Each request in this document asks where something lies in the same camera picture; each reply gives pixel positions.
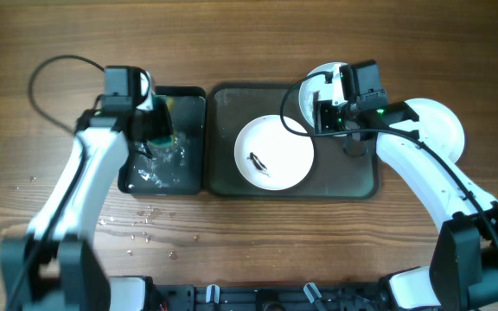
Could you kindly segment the green yellow sponge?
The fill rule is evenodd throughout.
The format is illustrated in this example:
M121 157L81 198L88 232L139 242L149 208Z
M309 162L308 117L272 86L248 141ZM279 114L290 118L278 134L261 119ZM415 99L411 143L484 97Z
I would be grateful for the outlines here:
M153 98L152 134L150 143L158 148L168 148L174 143L174 127L171 111L174 99L168 96L156 96Z

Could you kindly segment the white plate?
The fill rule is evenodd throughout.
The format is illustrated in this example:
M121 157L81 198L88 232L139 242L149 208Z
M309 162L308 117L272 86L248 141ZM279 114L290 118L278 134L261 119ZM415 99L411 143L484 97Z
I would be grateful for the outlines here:
M278 115L257 117L239 132L233 157L246 181L260 189L282 191L299 184L309 174L315 148L306 136L286 128L303 130L297 121Z
M412 98L405 101L419 117L419 140L428 141L453 163L463 154L465 134L457 115L436 100Z

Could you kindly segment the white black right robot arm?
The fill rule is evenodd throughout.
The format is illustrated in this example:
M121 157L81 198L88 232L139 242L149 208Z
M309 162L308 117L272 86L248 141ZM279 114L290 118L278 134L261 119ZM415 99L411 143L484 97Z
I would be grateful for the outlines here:
M376 155L405 181L437 230L429 265L385 279L400 310L476 310L498 302L498 199L457 165L463 127L426 98L391 105L313 104L319 136L374 134Z

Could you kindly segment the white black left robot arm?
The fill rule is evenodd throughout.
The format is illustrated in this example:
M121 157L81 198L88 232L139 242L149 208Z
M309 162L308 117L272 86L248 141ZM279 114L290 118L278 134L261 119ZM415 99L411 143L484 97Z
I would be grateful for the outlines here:
M166 107L86 110L73 150L48 201L23 238L6 238L0 269L8 310L149 310L158 295L147 276L108 276L93 235L110 185L133 143L172 139Z

